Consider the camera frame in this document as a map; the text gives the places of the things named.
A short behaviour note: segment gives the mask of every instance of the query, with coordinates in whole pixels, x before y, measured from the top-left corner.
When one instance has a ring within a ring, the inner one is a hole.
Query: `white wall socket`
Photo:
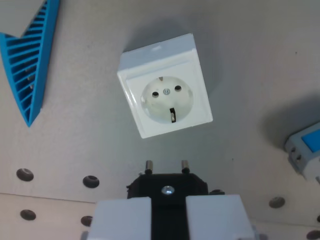
[[[124,52],[117,75],[143,139],[213,120],[191,33]]]

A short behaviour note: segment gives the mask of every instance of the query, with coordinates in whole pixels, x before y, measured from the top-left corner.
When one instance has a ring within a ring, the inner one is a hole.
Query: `pegboard hole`
[[[82,182],[87,188],[90,188],[90,189],[94,189],[94,188],[98,187],[100,184],[99,179],[97,177],[91,176],[91,175],[85,176],[83,178]]]
[[[317,240],[317,239],[320,239],[320,231],[318,231],[318,230],[310,231],[310,232],[306,235],[306,239],[308,239],[308,240]]]
[[[82,225],[84,225],[86,227],[90,227],[91,226],[91,222],[92,222],[92,216],[83,216],[81,218]]]
[[[27,221],[33,221],[36,219],[36,214],[34,211],[31,211],[29,209],[25,209],[25,210],[22,210],[20,212],[20,216],[24,219],[24,220],[27,220]]]
[[[281,196],[276,196],[269,201],[270,208],[279,209],[283,207],[286,203],[286,200]]]
[[[20,168],[18,169],[18,171],[16,171],[16,176],[25,182],[30,182],[31,180],[34,179],[34,174],[32,173],[32,171],[30,171],[27,168]]]

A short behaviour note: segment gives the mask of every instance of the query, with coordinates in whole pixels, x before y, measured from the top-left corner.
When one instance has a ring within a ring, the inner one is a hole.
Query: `blue plastic part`
[[[23,37],[0,33],[6,76],[28,127],[42,107],[59,3],[47,0]]]
[[[320,129],[301,137],[311,152],[320,151]]]

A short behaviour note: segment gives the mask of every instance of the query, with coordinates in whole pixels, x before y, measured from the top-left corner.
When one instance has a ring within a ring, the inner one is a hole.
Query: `white plastic block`
[[[239,195],[187,196],[190,240],[255,240]]]
[[[98,202],[87,240],[151,240],[151,199]]]
[[[289,162],[307,181],[320,183],[320,122],[289,137],[285,150]]]
[[[213,120],[191,33],[124,52],[117,75],[142,138]]]

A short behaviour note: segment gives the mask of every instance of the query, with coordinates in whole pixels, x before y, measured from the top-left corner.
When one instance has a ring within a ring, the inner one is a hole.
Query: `pegboard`
[[[95,203],[126,197],[153,160],[181,160],[257,221],[319,227],[320,191],[288,163],[291,133],[320,121],[320,2],[62,0],[42,110],[31,128],[0,67],[0,192]],[[213,122],[141,139],[117,79],[120,55],[193,33]],[[18,169],[34,174],[26,182]],[[84,186],[86,176],[99,186]],[[273,197],[285,198],[279,209]]]
[[[46,239],[46,240],[86,240],[89,226],[81,219],[92,216],[95,204],[89,202],[45,199],[38,197],[0,194],[0,238],[1,239]],[[20,216],[23,210],[35,213],[34,220]],[[306,239],[311,231],[320,228],[274,224],[250,220],[260,235],[260,240]]]

